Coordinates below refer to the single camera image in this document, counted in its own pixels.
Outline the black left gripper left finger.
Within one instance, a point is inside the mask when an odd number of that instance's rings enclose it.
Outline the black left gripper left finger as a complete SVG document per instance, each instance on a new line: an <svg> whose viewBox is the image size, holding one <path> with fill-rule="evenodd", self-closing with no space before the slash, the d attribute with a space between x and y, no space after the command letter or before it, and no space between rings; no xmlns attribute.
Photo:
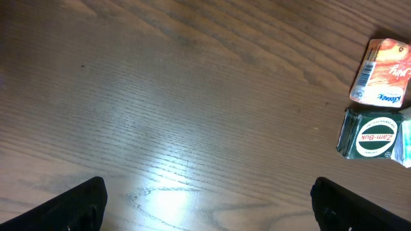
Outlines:
<svg viewBox="0 0 411 231"><path fill-rule="evenodd" d="M1 231L100 231L107 199L103 178L95 176L1 223Z"/></svg>

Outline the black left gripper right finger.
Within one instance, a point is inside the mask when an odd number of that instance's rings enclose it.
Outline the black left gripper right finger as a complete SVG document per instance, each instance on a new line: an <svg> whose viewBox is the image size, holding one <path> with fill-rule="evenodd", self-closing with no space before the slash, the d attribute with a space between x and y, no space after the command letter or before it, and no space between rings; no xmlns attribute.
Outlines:
<svg viewBox="0 0 411 231"><path fill-rule="evenodd" d="M311 188L311 203L321 231L410 231L410 222L325 178Z"/></svg>

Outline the green Zam-Buk box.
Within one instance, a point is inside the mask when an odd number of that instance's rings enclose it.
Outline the green Zam-Buk box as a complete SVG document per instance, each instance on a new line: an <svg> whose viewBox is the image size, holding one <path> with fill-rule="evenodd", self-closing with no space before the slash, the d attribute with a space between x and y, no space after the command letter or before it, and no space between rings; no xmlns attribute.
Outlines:
<svg viewBox="0 0 411 231"><path fill-rule="evenodd" d="M399 112L347 109L336 150L346 159L390 158L403 121Z"/></svg>

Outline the orange Kleenex tissue pack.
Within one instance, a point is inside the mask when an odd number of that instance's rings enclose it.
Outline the orange Kleenex tissue pack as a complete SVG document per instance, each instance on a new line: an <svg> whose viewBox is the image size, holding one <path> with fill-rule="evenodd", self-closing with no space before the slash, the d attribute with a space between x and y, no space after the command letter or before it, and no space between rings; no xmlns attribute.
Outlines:
<svg viewBox="0 0 411 231"><path fill-rule="evenodd" d="M410 79L410 45L394 39L369 41L349 98L363 105L399 108Z"/></svg>

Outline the teal Kleenex tissue pack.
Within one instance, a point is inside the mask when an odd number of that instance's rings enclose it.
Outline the teal Kleenex tissue pack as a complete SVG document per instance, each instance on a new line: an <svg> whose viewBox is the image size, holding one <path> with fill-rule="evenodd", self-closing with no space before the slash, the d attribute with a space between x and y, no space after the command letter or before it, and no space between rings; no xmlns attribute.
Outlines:
<svg viewBox="0 0 411 231"><path fill-rule="evenodd" d="M398 136L395 141L391 159L400 163L405 168L411 165L411 127L410 127L410 107L400 111L404 115L404 121L400 124Z"/></svg>

